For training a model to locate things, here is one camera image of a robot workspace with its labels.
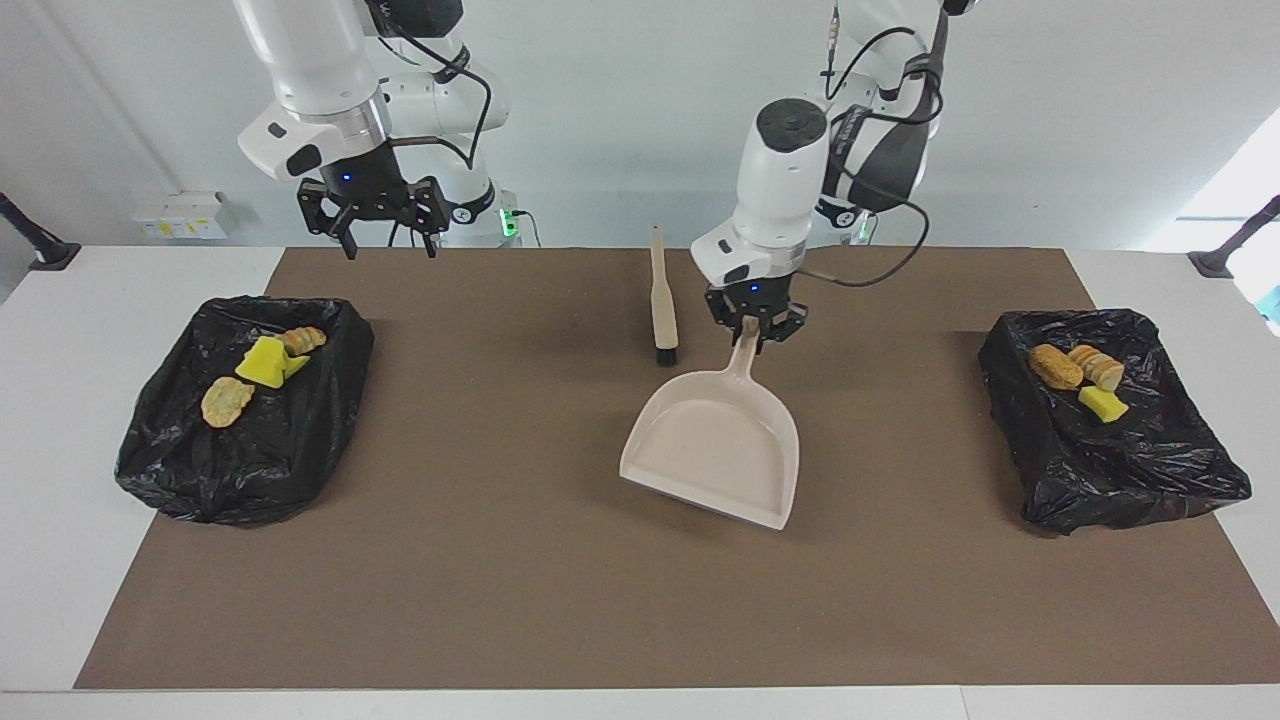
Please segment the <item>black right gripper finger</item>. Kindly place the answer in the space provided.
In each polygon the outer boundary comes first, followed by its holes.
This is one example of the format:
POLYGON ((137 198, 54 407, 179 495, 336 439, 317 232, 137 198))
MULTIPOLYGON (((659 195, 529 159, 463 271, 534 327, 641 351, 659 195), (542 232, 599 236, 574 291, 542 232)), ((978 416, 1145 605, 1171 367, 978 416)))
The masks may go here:
POLYGON ((421 181, 404 187, 404 201, 396 210, 396 225, 416 233, 429 258, 439 251, 440 236, 449 229, 451 213, 438 178, 421 181))
POLYGON ((349 227, 358 219, 361 201, 339 195, 317 179, 302 179, 297 188, 297 202, 311 234, 325 236, 342 247, 347 260, 353 261, 358 245, 349 227))

